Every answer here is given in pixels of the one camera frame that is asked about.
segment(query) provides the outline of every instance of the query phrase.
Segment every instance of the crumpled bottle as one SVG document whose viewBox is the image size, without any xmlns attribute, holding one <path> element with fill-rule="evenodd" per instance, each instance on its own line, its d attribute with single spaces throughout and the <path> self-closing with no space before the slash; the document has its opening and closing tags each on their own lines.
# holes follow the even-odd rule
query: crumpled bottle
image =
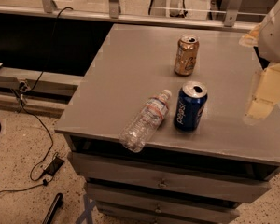
<svg viewBox="0 0 280 224">
<path fill-rule="evenodd" d="M 130 151 L 140 152 L 167 115 L 167 101 L 171 96 L 170 91 L 164 90 L 158 96 L 149 98 L 136 117 L 123 129 L 119 141 Z"/>
</svg>

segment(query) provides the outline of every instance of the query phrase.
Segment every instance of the drawer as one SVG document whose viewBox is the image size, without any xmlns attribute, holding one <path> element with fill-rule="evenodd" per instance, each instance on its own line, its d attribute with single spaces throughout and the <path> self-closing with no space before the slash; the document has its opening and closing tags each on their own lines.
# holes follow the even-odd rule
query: drawer
<svg viewBox="0 0 280 224">
<path fill-rule="evenodd" d="M 239 203 L 252 203 L 270 189 L 268 182 L 164 167 L 140 161 L 125 161 L 80 153 L 72 153 L 69 160 L 76 172 L 86 178 L 166 189 Z"/>
<path fill-rule="evenodd" d="M 230 223 L 239 216 L 234 209 L 164 197 L 133 189 L 119 189 L 88 183 L 87 193 L 96 201 L 144 209 L 156 214 L 169 214 L 216 223 Z"/>
<path fill-rule="evenodd" d="M 97 202 L 96 207 L 101 213 L 106 215 L 141 220 L 150 224 L 212 224 L 211 222 L 179 219 L 174 216 L 157 216 L 153 213 L 141 211 L 136 208 L 129 208 L 111 203 Z"/>
<path fill-rule="evenodd" d="M 207 155 L 177 152 L 154 147 L 144 147 L 139 153 L 124 148 L 121 143 L 68 136 L 73 151 L 88 155 L 99 155 L 118 160 L 141 161 L 162 166 L 184 168 L 211 174 L 240 176 L 253 180 L 269 180 L 280 167 L 250 161 L 238 161 Z"/>
</svg>

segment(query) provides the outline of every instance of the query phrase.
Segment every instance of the white robot part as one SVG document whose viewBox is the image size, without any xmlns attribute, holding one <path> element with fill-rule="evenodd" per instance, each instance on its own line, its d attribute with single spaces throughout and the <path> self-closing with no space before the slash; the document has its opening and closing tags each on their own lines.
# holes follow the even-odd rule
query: white robot part
<svg viewBox="0 0 280 224">
<path fill-rule="evenodd" d="M 280 63 L 280 0 L 264 18 L 259 29 L 259 56 Z"/>
<path fill-rule="evenodd" d="M 266 119 L 280 102 L 280 63 L 270 63 L 259 74 L 259 83 L 249 101 L 246 116 L 252 119 Z"/>
</svg>

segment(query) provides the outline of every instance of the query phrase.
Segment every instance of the drawer handle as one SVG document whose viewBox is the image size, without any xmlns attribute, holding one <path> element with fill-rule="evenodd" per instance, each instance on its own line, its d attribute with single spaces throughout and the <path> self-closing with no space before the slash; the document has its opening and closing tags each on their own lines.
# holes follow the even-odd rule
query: drawer handle
<svg viewBox="0 0 280 224">
<path fill-rule="evenodd" d="M 160 214 L 160 213 L 161 213 L 161 209 L 160 209 L 160 207 L 159 207 L 159 206 L 155 209 L 155 213 L 158 213 L 158 214 Z"/>
<path fill-rule="evenodd" d="M 163 179 L 159 184 L 158 184 L 160 189 L 165 189 L 167 188 L 167 184 L 165 183 L 165 180 Z"/>
</svg>

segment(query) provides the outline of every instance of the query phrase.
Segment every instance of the blue soda can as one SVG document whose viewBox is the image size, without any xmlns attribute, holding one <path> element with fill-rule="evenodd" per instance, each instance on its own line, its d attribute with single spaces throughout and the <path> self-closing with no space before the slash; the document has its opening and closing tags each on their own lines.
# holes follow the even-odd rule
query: blue soda can
<svg viewBox="0 0 280 224">
<path fill-rule="evenodd" d="M 178 94 L 174 124 L 183 132 L 195 130 L 207 100 L 207 88 L 201 82 L 188 81 Z"/>
</svg>

